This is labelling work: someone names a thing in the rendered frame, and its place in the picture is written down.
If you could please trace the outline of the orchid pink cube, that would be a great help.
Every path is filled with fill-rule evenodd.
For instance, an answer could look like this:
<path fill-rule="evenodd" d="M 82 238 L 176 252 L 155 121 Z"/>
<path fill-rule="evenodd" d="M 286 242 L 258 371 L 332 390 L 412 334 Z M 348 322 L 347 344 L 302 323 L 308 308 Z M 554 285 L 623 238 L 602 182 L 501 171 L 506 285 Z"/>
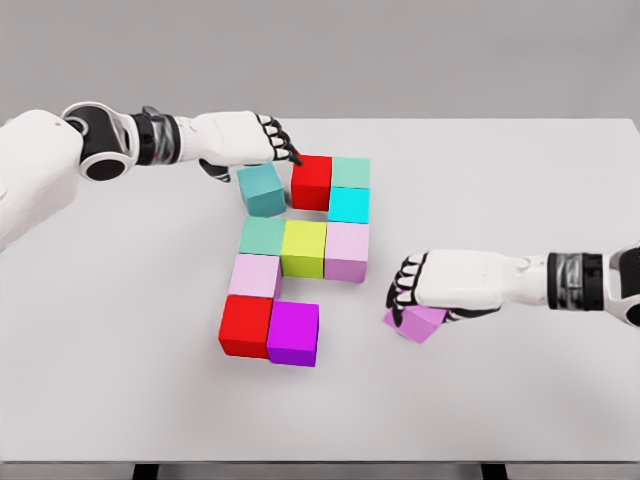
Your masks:
<path fill-rule="evenodd" d="M 383 323 L 402 337 L 414 343 L 424 343 L 444 322 L 448 311 L 421 305 L 406 307 L 402 311 L 402 324 L 395 325 L 393 311 L 388 310 Z"/>

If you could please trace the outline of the pale pink cube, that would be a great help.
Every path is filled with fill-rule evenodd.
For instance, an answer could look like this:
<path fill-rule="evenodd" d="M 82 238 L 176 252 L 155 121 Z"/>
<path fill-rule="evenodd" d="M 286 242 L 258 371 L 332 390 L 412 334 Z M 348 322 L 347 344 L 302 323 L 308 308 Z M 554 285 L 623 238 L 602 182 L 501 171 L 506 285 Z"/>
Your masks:
<path fill-rule="evenodd" d="M 276 299 L 280 295 L 281 281 L 282 272 L 278 256 L 237 254 L 229 293 Z"/>
<path fill-rule="evenodd" d="M 324 278 L 362 283 L 369 259 L 369 225 L 328 222 Z"/>

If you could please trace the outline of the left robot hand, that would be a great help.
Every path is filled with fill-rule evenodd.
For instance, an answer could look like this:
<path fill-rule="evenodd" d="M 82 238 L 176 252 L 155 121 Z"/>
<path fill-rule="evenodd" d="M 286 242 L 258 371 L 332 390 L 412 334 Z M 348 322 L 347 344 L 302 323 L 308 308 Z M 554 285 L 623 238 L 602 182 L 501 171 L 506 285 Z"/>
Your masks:
<path fill-rule="evenodd" d="M 195 119 L 197 157 L 212 178 L 231 180 L 232 167 L 287 161 L 302 166 L 300 153 L 276 118 L 252 111 L 216 112 Z"/>

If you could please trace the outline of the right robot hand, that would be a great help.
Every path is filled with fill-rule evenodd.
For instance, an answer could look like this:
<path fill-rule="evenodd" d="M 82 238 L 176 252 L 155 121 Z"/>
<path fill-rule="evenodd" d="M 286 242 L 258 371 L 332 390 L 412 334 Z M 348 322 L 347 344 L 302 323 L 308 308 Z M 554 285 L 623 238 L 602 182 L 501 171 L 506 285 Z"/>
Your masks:
<path fill-rule="evenodd" d="M 394 276 L 386 308 L 396 327 L 413 306 L 445 310 L 448 321 L 479 318 L 511 300 L 518 276 L 530 266 L 523 257 L 492 252 L 435 249 L 412 254 Z"/>

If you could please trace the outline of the red cube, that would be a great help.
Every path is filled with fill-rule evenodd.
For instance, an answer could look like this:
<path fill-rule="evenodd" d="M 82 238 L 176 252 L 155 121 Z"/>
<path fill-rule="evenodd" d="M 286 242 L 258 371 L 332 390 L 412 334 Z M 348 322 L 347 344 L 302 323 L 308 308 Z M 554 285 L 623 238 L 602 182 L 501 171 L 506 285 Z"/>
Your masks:
<path fill-rule="evenodd" d="M 273 300 L 229 295 L 218 332 L 227 356 L 268 359 L 267 339 Z"/>
<path fill-rule="evenodd" d="M 302 165 L 293 167 L 290 190 L 292 207 L 300 210 L 327 211 L 329 208 L 332 158 L 301 155 Z"/>

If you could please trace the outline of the magenta cube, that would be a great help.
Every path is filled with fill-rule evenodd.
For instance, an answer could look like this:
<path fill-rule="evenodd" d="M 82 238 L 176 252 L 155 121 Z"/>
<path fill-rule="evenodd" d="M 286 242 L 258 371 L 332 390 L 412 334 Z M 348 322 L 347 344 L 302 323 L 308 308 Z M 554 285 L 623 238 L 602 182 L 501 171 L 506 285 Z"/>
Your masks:
<path fill-rule="evenodd" d="M 274 364 L 314 367 L 319 319 L 318 304 L 275 300 L 266 344 L 269 360 Z"/>

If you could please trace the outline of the mint green cube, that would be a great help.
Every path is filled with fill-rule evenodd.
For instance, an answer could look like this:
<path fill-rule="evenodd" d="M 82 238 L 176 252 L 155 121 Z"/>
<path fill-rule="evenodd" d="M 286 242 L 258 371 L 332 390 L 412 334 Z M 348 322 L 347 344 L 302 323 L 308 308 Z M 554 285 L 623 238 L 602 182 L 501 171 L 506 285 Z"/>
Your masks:
<path fill-rule="evenodd" d="M 279 256 L 286 220 L 247 216 L 238 251 L 242 254 Z"/>
<path fill-rule="evenodd" d="M 371 161 L 368 158 L 332 158 L 331 185 L 339 188 L 369 189 Z"/>

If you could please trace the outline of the yellow-green cube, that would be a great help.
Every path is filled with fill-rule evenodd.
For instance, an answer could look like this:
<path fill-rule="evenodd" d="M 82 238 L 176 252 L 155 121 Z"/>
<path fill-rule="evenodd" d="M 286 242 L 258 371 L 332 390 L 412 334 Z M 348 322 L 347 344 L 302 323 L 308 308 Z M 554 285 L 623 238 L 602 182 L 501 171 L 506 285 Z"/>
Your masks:
<path fill-rule="evenodd" d="M 280 253 L 283 275 L 322 279 L 326 233 L 325 222 L 286 220 Z"/>

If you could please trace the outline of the teal cube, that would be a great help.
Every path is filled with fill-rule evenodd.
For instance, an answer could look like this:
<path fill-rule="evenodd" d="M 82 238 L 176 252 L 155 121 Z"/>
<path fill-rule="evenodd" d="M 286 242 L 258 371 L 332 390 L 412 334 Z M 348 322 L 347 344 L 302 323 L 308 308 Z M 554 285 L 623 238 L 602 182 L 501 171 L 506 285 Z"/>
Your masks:
<path fill-rule="evenodd" d="M 250 216 L 273 217 L 286 211 L 284 187 L 272 163 L 240 169 L 237 178 Z"/>

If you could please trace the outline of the cyan cube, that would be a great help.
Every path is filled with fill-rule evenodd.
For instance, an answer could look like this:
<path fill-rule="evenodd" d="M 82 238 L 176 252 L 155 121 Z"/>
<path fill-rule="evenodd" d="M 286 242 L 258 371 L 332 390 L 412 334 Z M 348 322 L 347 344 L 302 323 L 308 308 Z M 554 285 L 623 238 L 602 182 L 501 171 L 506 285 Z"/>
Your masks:
<path fill-rule="evenodd" d="M 330 222 L 368 224 L 370 191 L 368 189 L 332 187 L 328 220 Z"/>

